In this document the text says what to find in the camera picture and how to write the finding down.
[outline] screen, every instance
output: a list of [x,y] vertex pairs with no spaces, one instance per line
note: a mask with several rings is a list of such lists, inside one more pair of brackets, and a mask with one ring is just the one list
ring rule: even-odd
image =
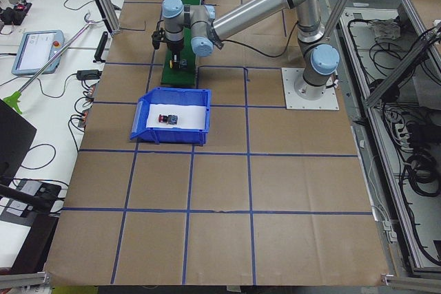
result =
[[50,58],[50,50],[55,33],[29,34],[24,43],[17,64],[18,70],[31,70],[43,67]]
[[9,178],[15,177],[36,132],[27,120],[0,100],[0,184],[9,185]]

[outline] white desk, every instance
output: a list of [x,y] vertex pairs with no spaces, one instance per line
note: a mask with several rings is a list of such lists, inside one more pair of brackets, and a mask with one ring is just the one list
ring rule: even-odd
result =
[[[95,3],[90,3],[81,10],[73,11],[63,7],[65,0],[29,0],[32,2],[28,16],[23,25],[17,26],[15,31],[8,36],[0,35],[0,53],[15,53],[24,32],[39,30],[60,29],[64,32],[65,40],[70,39],[84,25],[83,17],[88,10],[91,19],[100,20],[98,8]],[[72,0],[69,6],[81,6],[88,0]],[[113,4],[122,7],[124,0],[112,0]],[[95,49],[105,31],[103,23],[92,26],[72,47],[61,57],[61,62],[54,74],[41,75],[43,91],[46,94],[58,96],[63,91],[65,79],[76,73],[77,70],[98,69],[102,70],[104,64],[93,63]],[[11,74],[14,63],[13,56],[0,56],[0,85],[15,76]],[[11,95],[17,91],[26,81],[20,78],[0,87],[0,98]],[[49,143],[57,149],[57,156],[47,166],[39,170],[27,170],[20,168],[17,172],[18,178],[41,178],[61,180],[69,183],[72,170],[76,161],[76,150],[74,141],[68,129],[68,120],[75,113],[74,103],[82,97],[83,88],[81,82],[75,77],[69,78],[66,92],[61,98],[48,98],[42,95],[38,81],[35,81],[26,89],[20,98],[19,107],[23,117],[37,128],[33,145]],[[82,133],[73,129],[78,144],[81,144]],[[32,150],[23,161],[27,167],[38,167],[44,165],[51,159],[53,152],[50,148],[39,147]],[[61,191],[59,197],[64,197],[66,190]],[[53,211],[62,207],[61,202],[56,202]],[[12,266],[14,260],[25,240],[29,227],[0,222],[0,233],[7,233],[0,238],[0,266]]]
[[[84,15],[90,11],[90,18],[96,21],[101,20],[101,15],[95,4],[92,2],[80,10],[68,10],[63,7],[66,0],[28,0],[32,7],[24,19],[23,24],[15,27],[15,31],[8,36],[0,35],[0,45],[20,45],[24,32],[39,30],[62,30],[65,40],[70,39],[84,25]],[[70,0],[68,6],[77,8],[89,0]],[[114,5],[123,7],[124,0],[112,0]],[[10,31],[10,26],[4,28],[3,33]],[[101,35],[106,31],[104,23],[91,29],[92,33],[84,34],[72,45],[74,48],[96,48]]]

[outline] blue tape grid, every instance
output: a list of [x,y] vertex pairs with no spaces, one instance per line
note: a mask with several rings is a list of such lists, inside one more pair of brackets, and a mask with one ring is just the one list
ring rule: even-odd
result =
[[[125,3],[151,3],[151,4],[161,4],[161,2],[155,1],[125,1]],[[285,13],[282,11],[283,18],[283,29],[285,36],[287,36],[287,23],[285,19]],[[120,62],[107,62],[108,65],[143,65],[149,66],[149,76],[147,80],[146,92],[149,90],[150,81],[152,79],[152,70],[155,66],[163,66],[163,64],[154,63],[155,51],[152,54],[151,63],[120,63]],[[271,154],[271,153],[251,153],[250,151],[250,139],[249,139],[249,108],[270,108],[270,109],[284,109],[283,106],[275,105],[249,105],[248,95],[247,95],[247,84],[248,84],[248,70],[280,70],[279,67],[236,67],[236,66],[222,66],[222,65],[204,65],[202,67],[212,67],[212,68],[242,68],[243,69],[243,79],[245,86],[245,104],[244,105],[211,105],[211,107],[237,107],[245,109],[245,124],[246,124],[246,137],[247,137],[247,152],[246,153],[219,153],[219,152],[207,152],[207,151],[195,151],[195,146],[192,146],[191,151],[154,151],[154,150],[139,150],[140,142],[137,141],[134,149],[80,149],[81,152],[108,152],[108,153],[134,153],[132,168],[130,170],[130,179],[127,186],[127,192],[125,197],[125,204],[123,208],[89,208],[89,207],[64,207],[63,210],[66,211],[118,211],[123,213],[121,220],[121,228],[119,231],[119,240],[116,249],[116,255],[114,259],[114,267],[112,272],[111,284],[114,284],[116,272],[119,263],[119,254],[121,251],[121,243],[123,240],[123,233],[125,227],[125,219],[127,213],[184,213],[186,215],[185,221],[185,243],[184,243],[184,255],[183,255],[183,273],[182,273],[182,284],[186,284],[187,277],[187,252],[188,252],[188,241],[189,241],[189,229],[190,229],[190,216],[197,213],[228,213],[228,214],[245,214],[249,215],[250,221],[250,238],[251,238],[251,262],[252,262],[252,280],[253,285],[256,283],[256,254],[255,254],[255,244],[254,244],[254,215],[266,214],[266,215],[335,215],[335,216],[370,216],[371,212],[364,211],[268,211],[268,210],[254,210],[253,209],[253,198],[252,198],[252,166],[251,157],[252,156],[272,156],[272,157],[331,157],[331,158],[357,158],[356,154]],[[136,105],[136,103],[127,102],[109,102],[109,101],[95,101],[97,104],[104,105]],[[134,168],[136,165],[136,158],[138,154],[144,153],[156,153],[156,154],[187,154],[190,155],[190,166],[189,166],[189,180],[188,180],[188,195],[187,195],[187,208],[186,209],[137,209],[129,208],[129,196],[132,186],[132,180],[134,175]],[[248,191],[249,191],[249,210],[235,210],[235,211],[215,211],[215,210],[205,210],[205,209],[192,209],[191,208],[191,196],[192,196],[192,178],[193,178],[193,164],[195,155],[219,155],[219,156],[246,156],[247,157],[247,177],[248,177]]]

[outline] metal mounting plate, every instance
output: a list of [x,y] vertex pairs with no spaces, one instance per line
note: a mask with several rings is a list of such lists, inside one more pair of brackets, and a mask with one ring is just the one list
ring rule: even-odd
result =
[[282,68],[283,90],[287,109],[297,110],[339,110],[337,96],[334,88],[326,89],[323,97],[318,100],[306,100],[294,90],[294,81],[298,75],[303,74],[304,68]]

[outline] green handle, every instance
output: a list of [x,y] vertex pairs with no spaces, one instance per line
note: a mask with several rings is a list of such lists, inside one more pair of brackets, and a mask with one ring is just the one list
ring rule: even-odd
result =
[[6,98],[4,98],[3,101],[6,103],[6,105],[11,107],[12,109],[15,109],[17,113],[22,114],[19,108],[20,97],[21,97],[21,92],[16,91],[12,94],[12,96],[7,96]]

